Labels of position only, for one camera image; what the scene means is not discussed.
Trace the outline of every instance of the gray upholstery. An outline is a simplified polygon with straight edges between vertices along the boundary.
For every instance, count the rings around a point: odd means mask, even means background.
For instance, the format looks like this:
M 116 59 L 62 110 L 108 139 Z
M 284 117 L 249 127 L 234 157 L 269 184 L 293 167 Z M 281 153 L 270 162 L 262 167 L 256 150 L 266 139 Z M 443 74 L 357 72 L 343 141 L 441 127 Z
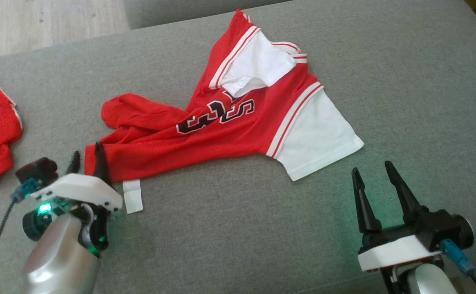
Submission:
M 142 181 L 144 211 L 110 224 L 96 293 L 382 293 L 363 274 L 350 171 L 384 226 L 401 222 L 384 160 L 419 201 L 466 216 L 476 233 L 476 17 L 463 1 L 294 0 L 246 11 L 311 71 L 365 147 L 292 182 L 265 156 L 218 160 Z M 109 133 L 101 105 L 133 92 L 185 107 L 232 14 L 0 58 L 0 86 L 25 131 L 15 168 L 63 169 Z M 0 218 L 17 186 L 0 180 Z M 34 242 L 14 208 L 0 242 L 0 293 L 16 293 Z M 467 251 L 476 265 L 476 243 Z
M 179 22 L 288 0 L 123 0 L 131 29 Z

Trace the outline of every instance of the white fabric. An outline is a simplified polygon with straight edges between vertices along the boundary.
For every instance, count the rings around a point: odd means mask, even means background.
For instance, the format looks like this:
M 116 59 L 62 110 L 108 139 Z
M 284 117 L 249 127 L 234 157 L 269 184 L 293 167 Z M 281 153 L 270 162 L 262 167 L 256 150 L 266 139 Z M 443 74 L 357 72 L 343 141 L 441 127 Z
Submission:
M 254 89 L 274 85 L 295 65 L 290 54 L 273 45 L 259 31 L 230 64 L 221 86 L 232 97 L 242 97 Z
M 281 148 L 274 154 L 289 177 L 298 180 L 363 147 L 363 141 L 337 111 L 322 87 L 303 100 Z
M 126 180 L 123 182 L 123 198 L 125 200 L 127 214 L 132 214 L 134 212 L 140 212 L 143 210 L 139 179 Z

